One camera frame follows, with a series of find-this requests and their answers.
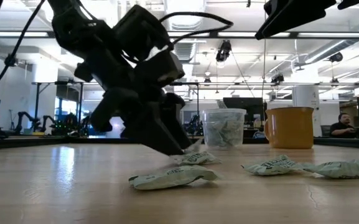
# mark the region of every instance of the orange mug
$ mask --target orange mug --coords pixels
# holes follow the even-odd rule
[[[273,148],[310,149],[314,145],[314,128],[309,107],[267,110],[264,132]]]

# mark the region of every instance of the dark shirt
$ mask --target dark shirt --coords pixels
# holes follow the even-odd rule
[[[350,126],[349,124],[343,124],[341,122],[332,124],[330,127],[330,137],[332,137],[332,138],[356,138],[356,133],[343,133],[343,134],[339,134],[339,135],[331,134],[335,130],[343,130],[343,129],[347,129],[347,128],[354,129],[354,127]]]

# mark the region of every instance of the white container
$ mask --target white container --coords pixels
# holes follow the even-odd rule
[[[243,143],[243,109],[215,109],[202,112],[204,141],[208,147],[236,147]]]

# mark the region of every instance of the man sitting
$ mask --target man sitting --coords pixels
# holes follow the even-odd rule
[[[331,125],[331,138],[356,138],[355,128],[350,126],[351,119],[347,113],[340,113],[338,122]]]

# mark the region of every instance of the wooden table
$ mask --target wooden table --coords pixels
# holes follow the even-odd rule
[[[172,167],[139,145],[68,144],[0,150],[0,223],[359,223],[359,179],[311,174],[257,177],[240,165],[281,154],[299,162],[359,159],[359,149],[212,151],[225,177],[188,187],[137,191],[133,174]]]

